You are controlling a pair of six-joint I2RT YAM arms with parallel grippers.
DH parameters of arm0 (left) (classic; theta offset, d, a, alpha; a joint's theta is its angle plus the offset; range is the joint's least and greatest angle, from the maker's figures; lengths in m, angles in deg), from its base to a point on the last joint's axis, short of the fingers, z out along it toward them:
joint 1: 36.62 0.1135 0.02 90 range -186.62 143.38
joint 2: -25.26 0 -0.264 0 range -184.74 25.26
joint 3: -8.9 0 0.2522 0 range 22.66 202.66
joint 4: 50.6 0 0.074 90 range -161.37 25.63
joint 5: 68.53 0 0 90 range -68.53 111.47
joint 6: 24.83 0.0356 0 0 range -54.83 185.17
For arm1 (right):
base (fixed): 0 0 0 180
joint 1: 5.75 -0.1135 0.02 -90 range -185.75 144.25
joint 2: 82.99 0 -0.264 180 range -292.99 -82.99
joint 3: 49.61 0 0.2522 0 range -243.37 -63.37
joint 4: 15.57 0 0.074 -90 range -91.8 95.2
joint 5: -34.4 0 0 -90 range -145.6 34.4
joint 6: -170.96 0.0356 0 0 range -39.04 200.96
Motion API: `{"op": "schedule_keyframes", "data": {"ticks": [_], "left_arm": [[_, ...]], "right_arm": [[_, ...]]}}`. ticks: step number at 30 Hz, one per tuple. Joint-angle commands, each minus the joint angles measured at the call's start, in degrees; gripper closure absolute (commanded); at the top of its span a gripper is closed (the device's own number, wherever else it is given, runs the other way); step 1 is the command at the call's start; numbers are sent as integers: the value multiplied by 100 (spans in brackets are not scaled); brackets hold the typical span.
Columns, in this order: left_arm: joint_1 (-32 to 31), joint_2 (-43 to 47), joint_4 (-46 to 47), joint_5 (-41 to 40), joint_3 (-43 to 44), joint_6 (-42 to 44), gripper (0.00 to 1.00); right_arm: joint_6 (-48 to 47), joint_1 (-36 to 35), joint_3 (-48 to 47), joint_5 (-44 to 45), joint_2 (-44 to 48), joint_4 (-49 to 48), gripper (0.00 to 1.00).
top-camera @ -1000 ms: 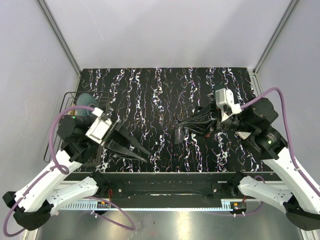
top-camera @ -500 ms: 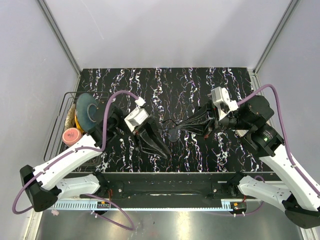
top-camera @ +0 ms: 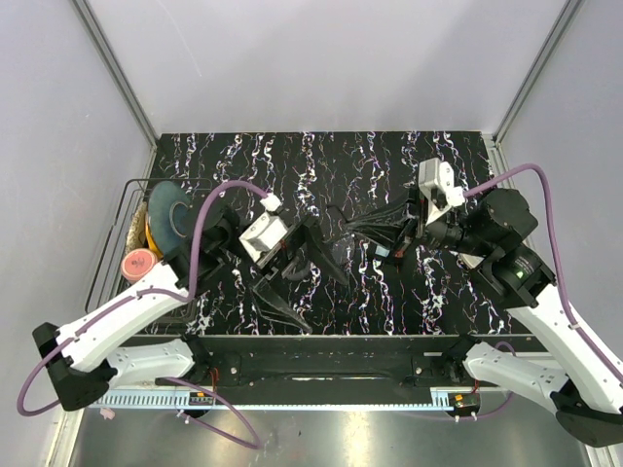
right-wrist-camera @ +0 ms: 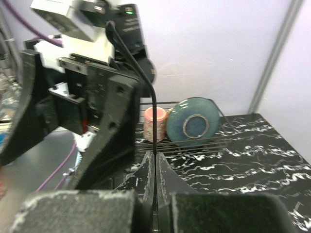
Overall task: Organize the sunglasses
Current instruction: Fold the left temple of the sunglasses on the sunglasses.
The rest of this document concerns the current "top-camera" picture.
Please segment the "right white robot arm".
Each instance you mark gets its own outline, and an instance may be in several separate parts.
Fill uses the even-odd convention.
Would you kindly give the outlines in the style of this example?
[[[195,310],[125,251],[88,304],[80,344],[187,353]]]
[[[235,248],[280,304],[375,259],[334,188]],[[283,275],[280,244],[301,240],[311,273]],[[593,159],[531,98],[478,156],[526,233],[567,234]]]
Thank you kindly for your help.
[[[581,443],[603,448],[622,441],[622,361],[560,296],[562,280],[524,242],[537,226],[524,197],[489,189],[463,215],[444,214],[417,190],[351,219],[348,230],[400,261],[413,246],[473,257],[472,281],[497,307],[519,320],[557,361],[549,369],[462,337],[444,353],[442,374],[453,385],[492,383],[552,413]]]

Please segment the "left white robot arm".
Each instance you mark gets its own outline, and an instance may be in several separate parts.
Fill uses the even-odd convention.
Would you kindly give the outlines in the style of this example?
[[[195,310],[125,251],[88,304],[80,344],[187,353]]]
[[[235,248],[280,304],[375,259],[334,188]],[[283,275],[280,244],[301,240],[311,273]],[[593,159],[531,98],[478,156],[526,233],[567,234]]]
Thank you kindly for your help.
[[[162,261],[126,291],[69,324],[44,323],[34,330],[41,367],[48,373],[57,404],[68,412],[77,411],[116,386],[159,378],[203,383],[210,362],[197,339],[139,347],[126,347],[125,343],[145,326],[206,293],[228,255],[257,269],[251,294],[262,317],[310,332],[311,326],[275,288],[300,250],[306,251],[322,272],[348,284],[315,217],[306,216],[289,227],[278,209],[268,206],[254,223],[244,225],[229,206],[205,203],[193,233],[169,249]]]

